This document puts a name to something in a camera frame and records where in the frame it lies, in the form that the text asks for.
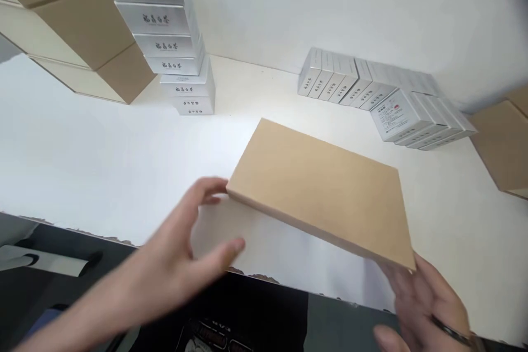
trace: box stack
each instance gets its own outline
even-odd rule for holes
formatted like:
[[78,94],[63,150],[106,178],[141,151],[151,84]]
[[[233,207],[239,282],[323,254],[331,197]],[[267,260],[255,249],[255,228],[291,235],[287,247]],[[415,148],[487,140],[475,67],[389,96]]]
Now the box stack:
[[215,82],[193,0],[114,1],[180,115],[213,114]]
[[154,73],[113,0],[0,0],[0,32],[77,94],[131,103]]
[[430,74],[335,54],[308,53],[298,94],[370,111],[383,141],[429,151],[476,133]]

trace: left hand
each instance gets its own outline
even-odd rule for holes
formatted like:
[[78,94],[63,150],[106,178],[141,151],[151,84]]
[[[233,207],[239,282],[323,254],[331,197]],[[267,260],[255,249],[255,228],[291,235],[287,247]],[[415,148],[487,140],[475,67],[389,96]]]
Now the left hand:
[[184,305],[220,278],[245,241],[236,238],[194,260],[190,237],[200,205],[215,205],[227,180],[202,178],[185,193],[151,239],[104,277],[79,304],[111,318],[115,332],[150,322]]

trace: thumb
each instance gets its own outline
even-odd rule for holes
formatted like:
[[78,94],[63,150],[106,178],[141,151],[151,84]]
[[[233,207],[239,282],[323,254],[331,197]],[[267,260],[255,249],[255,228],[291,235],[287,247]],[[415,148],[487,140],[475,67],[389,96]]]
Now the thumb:
[[410,352],[403,338],[388,326],[374,327],[374,338],[383,352]]
[[246,242],[244,238],[236,238],[218,245],[207,256],[192,264],[192,282],[195,289],[202,289],[222,275],[243,251]]

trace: bracelet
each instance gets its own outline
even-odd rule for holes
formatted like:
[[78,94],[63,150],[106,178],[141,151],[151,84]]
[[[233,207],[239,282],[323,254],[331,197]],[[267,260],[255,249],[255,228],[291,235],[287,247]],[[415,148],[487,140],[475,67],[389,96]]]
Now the bracelet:
[[438,319],[435,315],[431,315],[430,319],[431,319],[431,322],[433,322],[433,324],[436,327],[438,327],[440,330],[442,330],[445,334],[457,340],[460,344],[466,345],[467,347],[471,347],[471,341],[468,337],[460,334],[455,329],[452,329],[451,327],[447,326],[440,319]]

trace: white table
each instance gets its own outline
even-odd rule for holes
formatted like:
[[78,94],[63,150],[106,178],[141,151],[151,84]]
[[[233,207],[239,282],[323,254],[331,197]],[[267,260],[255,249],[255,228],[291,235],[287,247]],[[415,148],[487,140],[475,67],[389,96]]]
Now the white table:
[[[368,112],[298,96],[294,74],[212,65],[216,115],[181,117],[156,80],[124,106],[72,94],[24,55],[1,64],[0,210],[141,245],[196,178],[231,175],[266,117],[398,168],[413,246],[473,330],[526,340],[528,202],[496,189],[469,139],[430,152],[384,143]],[[236,235],[245,274],[393,310],[373,262],[233,201],[201,211],[193,246],[200,256]]]

